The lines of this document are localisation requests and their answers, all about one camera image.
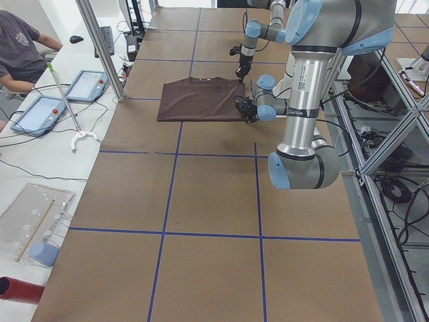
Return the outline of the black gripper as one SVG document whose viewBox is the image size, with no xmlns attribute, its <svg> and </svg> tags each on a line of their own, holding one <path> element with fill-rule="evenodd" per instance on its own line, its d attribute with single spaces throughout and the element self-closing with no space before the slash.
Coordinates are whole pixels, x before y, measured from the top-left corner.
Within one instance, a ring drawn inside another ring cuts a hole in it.
<svg viewBox="0 0 429 322">
<path fill-rule="evenodd" d="M 236 103 L 235 108 L 238 112 L 241 112 L 244 122 L 258 121 L 257 106 L 251 103 L 246 105 Z"/>
<path fill-rule="evenodd" d="M 239 68 L 235 71 L 235 74 L 239 79 L 239 81 L 243 81 L 245 77 L 248 75 L 248 73 L 251 70 L 252 62 L 253 62 L 252 56 L 240 54 Z"/>
</svg>

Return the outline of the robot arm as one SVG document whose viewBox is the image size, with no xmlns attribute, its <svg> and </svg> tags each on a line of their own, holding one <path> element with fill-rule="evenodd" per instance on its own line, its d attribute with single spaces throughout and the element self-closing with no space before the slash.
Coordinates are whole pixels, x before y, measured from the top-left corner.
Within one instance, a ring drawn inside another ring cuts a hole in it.
<svg viewBox="0 0 429 322">
<path fill-rule="evenodd" d="M 239 54 L 239 67 L 235 71 L 235 74 L 239 78 L 240 83 L 243 82 L 251 70 L 253 57 L 257 51 L 258 39 L 276 43 L 285 41 L 284 12 L 289 7 L 290 1 L 261 0 L 247 1 L 247 4 L 258 9 L 269 10 L 270 21 L 269 23 L 262 23 L 256 19 L 249 20 L 244 28 L 243 42 L 230 49 L 231 56 Z"/>
<path fill-rule="evenodd" d="M 335 54 L 356 56 L 385 48 L 392 40 L 395 1 L 297 1 L 286 15 L 284 1 L 251 1 L 268 9 L 269 23 L 248 21 L 236 75 L 251 70 L 257 42 L 285 42 L 294 59 L 291 75 L 280 82 L 265 74 L 250 102 L 237 103 L 245 121 L 286 118 L 282 141 L 268 158 L 269 177 L 277 189 L 321 189 L 340 172 L 337 151 L 316 129 L 329 60 Z"/>
</svg>

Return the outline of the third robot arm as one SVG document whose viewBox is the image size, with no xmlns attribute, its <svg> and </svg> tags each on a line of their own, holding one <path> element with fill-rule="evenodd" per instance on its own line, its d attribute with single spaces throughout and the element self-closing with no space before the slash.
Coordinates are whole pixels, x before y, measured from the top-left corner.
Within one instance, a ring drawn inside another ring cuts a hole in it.
<svg viewBox="0 0 429 322">
<path fill-rule="evenodd" d="M 400 74 L 407 81 L 425 81 L 428 78 L 428 46 L 418 58 L 397 58 Z"/>
</svg>

